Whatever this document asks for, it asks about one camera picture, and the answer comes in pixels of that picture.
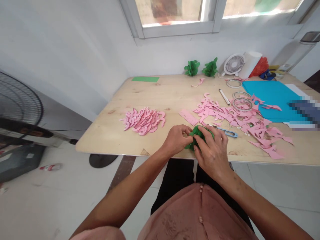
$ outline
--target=green paper sheet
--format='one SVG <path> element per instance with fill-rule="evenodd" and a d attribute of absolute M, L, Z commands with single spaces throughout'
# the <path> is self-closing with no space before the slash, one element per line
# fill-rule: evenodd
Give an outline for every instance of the green paper sheet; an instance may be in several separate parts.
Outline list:
<path fill-rule="evenodd" d="M 157 77 L 134 77 L 133 82 L 157 82 L 159 78 Z"/>

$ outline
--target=blue paper sheet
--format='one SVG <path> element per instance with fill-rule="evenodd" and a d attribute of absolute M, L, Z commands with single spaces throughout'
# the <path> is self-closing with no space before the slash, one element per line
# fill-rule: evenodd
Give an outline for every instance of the blue paper sheet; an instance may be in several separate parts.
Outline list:
<path fill-rule="evenodd" d="M 268 105 L 277 105 L 282 111 L 275 109 L 265 109 L 259 105 L 261 115 L 272 122 L 305 122 L 306 118 L 297 114 L 290 108 L 289 103 L 294 100 L 300 100 L 301 97 L 289 89 L 286 85 L 276 81 L 247 81 L 243 82 L 243 87 L 251 96 L 265 101 Z"/>

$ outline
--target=person's left hand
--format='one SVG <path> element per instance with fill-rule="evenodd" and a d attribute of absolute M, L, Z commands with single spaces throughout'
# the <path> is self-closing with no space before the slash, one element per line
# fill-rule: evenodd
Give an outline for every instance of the person's left hand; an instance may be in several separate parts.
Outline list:
<path fill-rule="evenodd" d="M 192 132 L 192 129 L 184 124 L 173 126 L 161 149 L 169 157 L 181 152 L 188 144 L 193 142 L 193 137 L 189 136 L 190 132 Z"/>

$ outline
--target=hand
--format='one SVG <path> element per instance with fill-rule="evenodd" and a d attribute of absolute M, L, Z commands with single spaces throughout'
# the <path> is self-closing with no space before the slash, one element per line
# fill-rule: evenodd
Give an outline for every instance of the hand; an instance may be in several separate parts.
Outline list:
<path fill-rule="evenodd" d="M 214 135 L 214 139 L 209 131 L 204 127 L 198 129 L 203 133 L 206 142 L 198 135 L 196 139 L 200 149 L 194 146 L 194 153 L 199 166 L 217 183 L 231 176 L 232 170 L 229 166 L 227 156 L 228 137 L 223 131 L 220 131 L 209 125 L 206 126 Z"/>
<path fill-rule="evenodd" d="M 173 126 L 164 141 L 161 149 L 166 152 L 169 157 L 181 152 L 188 144 L 193 142 L 193 137 L 189 136 L 192 129 L 184 124 Z"/>

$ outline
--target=white cylinder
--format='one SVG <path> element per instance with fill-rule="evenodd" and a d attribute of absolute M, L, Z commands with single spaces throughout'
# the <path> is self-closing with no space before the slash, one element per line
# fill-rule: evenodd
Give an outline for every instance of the white cylinder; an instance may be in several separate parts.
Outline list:
<path fill-rule="evenodd" d="M 252 51 L 245 52 L 244 53 L 245 64 L 243 65 L 241 71 L 239 72 L 239 77 L 248 78 L 261 57 L 262 57 L 262 54 L 258 52 L 252 52 Z"/>

